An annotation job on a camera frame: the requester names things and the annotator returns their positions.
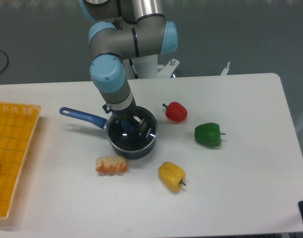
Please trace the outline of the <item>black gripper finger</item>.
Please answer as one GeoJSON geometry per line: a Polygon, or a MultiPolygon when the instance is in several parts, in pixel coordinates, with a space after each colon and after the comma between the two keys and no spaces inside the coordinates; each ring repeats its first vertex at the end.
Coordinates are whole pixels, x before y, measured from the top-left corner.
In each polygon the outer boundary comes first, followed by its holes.
{"type": "Polygon", "coordinates": [[[134,115],[132,117],[133,119],[133,127],[134,127],[134,131],[137,134],[146,134],[147,132],[147,122],[144,118],[140,118],[137,115],[134,115]]]}

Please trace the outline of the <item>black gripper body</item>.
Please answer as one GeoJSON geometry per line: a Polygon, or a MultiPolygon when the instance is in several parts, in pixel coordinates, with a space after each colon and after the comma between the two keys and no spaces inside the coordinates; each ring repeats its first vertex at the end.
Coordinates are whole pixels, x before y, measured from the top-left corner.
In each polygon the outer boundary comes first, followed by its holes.
{"type": "Polygon", "coordinates": [[[133,118],[134,116],[138,115],[138,111],[140,107],[136,104],[136,101],[134,99],[131,100],[130,104],[127,105],[127,107],[116,110],[114,104],[108,104],[105,103],[102,108],[105,113],[112,113],[116,118],[118,119],[129,119],[133,118]]]}

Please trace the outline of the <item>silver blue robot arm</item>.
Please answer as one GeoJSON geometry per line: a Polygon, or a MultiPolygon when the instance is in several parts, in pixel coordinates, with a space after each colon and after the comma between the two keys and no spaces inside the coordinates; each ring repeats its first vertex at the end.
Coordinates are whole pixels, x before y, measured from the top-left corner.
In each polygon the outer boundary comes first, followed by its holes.
{"type": "Polygon", "coordinates": [[[83,14],[95,24],[88,33],[92,54],[90,77],[105,100],[104,110],[125,127],[142,129],[128,84],[124,60],[174,52],[178,47],[175,24],[165,19],[160,0],[81,0],[83,14]]]}

